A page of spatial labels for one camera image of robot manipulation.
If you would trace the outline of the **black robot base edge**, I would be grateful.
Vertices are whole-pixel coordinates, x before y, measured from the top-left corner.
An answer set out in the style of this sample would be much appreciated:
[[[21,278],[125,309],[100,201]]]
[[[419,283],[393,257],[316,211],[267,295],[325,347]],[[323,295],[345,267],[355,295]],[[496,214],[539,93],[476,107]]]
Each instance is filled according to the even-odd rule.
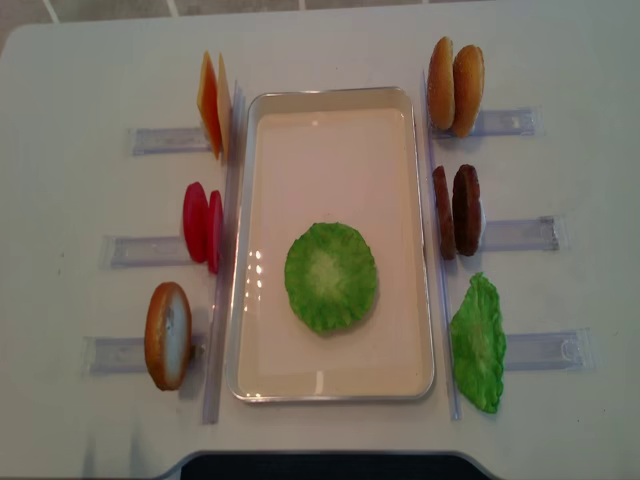
[[[208,454],[187,462],[182,479],[485,479],[451,455]]]

